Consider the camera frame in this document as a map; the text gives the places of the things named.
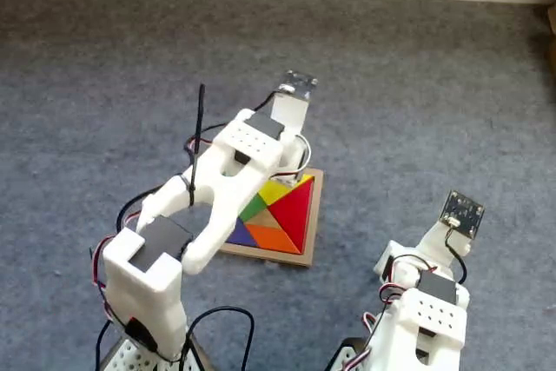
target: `green piece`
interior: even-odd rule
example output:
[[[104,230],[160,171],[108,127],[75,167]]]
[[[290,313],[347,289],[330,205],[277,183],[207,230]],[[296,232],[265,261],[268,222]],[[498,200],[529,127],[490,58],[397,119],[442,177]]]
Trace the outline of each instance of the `green piece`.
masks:
[[[240,213],[240,219],[247,222],[253,216],[267,208],[267,204],[262,200],[262,197],[257,193],[255,197],[248,203],[245,209]]]

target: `wooden board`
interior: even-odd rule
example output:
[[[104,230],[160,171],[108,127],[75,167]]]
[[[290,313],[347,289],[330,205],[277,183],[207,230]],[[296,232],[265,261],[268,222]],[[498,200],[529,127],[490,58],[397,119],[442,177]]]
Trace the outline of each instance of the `wooden board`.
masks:
[[[302,265],[305,267],[310,266],[313,263],[314,240],[316,238],[316,230],[319,221],[319,208],[321,206],[321,193],[322,182],[324,180],[324,172],[320,169],[306,169],[305,174],[309,174],[314,177],[314,184],[313,194],[311,195],[311,207],[309,211],[307,234],[305,237],[305,248],[303,254],[287,254],[285,252],[270,251],[267,249],[234,245],[231,243],[224,243],[224,245],[222,245],[221,251],[227,254],[243,255],[252,258],[260,258],[263,260]]]

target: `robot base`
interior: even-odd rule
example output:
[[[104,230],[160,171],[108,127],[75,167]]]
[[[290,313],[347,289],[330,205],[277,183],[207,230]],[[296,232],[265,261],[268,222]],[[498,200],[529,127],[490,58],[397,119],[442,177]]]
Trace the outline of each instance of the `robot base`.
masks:
[[[129,339],[118,341],[104,358],[101,371],[177,371],[177,362],[161,361],[154,354],[138,349]],[[215,371],[199,344],[193,339],[184,371]]]

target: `yellow piece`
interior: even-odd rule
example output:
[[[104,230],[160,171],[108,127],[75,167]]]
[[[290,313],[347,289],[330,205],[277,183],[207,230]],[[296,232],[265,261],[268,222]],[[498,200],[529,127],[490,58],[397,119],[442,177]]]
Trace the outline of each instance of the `yellow piece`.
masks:
[[[279,182],[268,181],[264,186],[262,186],[262,189],[259,190],[259,196],[262,197],[262,200],[264,200],[267,206],[270,206],[272,203],[289,193],[290,190],[291,189],[283,184],[280,184]]]
[[[303,177],[301,178],[301,180],[295,184],[294,189],[297,189],[299,186],[301,186],[304,182],[308,182],[309,180],[311,180],[312,178],[314,178],[313,176],[311,176],[310,174],[304,174]]]

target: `red triangle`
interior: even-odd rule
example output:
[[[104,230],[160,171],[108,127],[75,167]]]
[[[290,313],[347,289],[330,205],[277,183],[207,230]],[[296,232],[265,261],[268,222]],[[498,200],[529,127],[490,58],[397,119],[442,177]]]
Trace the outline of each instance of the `red triangle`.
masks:
[[[313,179],[293,189],[282,199],[268,206],[272,216],[288,234],[289,239],[303,254]]]

